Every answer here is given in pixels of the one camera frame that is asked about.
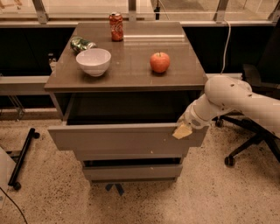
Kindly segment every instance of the drawer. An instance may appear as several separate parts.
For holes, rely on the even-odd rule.
[[[80,160],[86,160],[82,155],[94,160],[120,155],[186,155],[189,147],[201,145],[207,131],[195,129],[178,140],[172,136],[175,129],[176,123],[66,125],[49,127],[49,133],[59,150],[74,151]]]
[[[68,125],[175,123],[190,98],[186,91],[76,93],[65,120]]]
[[[104,168],[83,168],[83,173],[88,180],[98,182],[146,179],[173,179],[180,176],[183,166],[154,165],[154,166],[121,166]]]

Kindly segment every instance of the white cable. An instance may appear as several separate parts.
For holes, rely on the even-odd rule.
[[[260,3],[259,3],[259,5],[257,6],[257,9],[256,9],[256,13],[258,13],[259,12],[259,9],[260,9],[260,7],[261,7],[261,4],[263,3],[263,0],[262,1],[260,1]]]
[[[165,6],[164,6],[163,3],[161,2],[161,0],[158,0],[158,1],[160,2],[161,6],[163,6],[165,15],[167,16],[168,20],[170,20],[168,14],[167,14],[167,12],[166,12]]]
[[[222,74],[224,72],[225,66],[226,66],[226,55],[227,55],[227,49],[228,49],[228,41],[230,38],[230,33],[231,33],[231,25],[227,20],[224,20],[227,25],[228,25],[228,35],[227,35],[227,43],[225,45],[225,50],[224,50],[224,55],[223,55],[223,60],[222,60],[222,69],[220,74]]]

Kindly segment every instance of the speckled floor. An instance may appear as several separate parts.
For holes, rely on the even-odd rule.
[[[115,187],[90,185],[74,154],[57,150],[47,127],[59,124],[43,112],[19,122],[0,116],[0,144],[8,150],[21,149],[29,128],[40,133],[18,177],[22,188],[8,191],[28,223],[280,223],[280,164],[268,147],[251,146],[234,168],[224,165],[251,136],[233,124],[209,128],[202,146],[189,150],[177,182],[123,183],[123,196]],[[7,199],[0,223],[24,223]]]

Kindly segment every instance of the chair wheel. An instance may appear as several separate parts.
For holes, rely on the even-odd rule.
[[[19,182],[16,182],[14,185],[13,185],[13,188],[18,191],[20,188],[21,188],[21,185],[19,184]]]
[[[216,127],[221,127],[222,126],[222,124],[224,123],[224,121],[222,120],[222,119],[218,119],[217,121],[216,121]]]
[[[232,156],[225,157],[225,165],[227,166],[234,166],[235,165],[235,159]]]

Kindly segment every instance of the black chair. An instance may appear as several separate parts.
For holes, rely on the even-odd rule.
[[[280,139],[278,137],[271,134],[256,122],[247,118],[238,120],[226,115],[222,115],[216,119],[216,126],[221,127],[223,124],[223,120],[255,133],[248,141],[243,143],[241,146],[231,152],[227,157],[225,157],[225,165],[234,166],[236,155],[246,150],[250,145],[259,144],[261,141],[264,141],[269,146],[270,150],[273,152],[274,156],[280,163],[280,148],[277,144],[277,141],[280,141]]]
[[[256,65],[243,65],[243,79],[253,92],[280,99],[280,20]]]

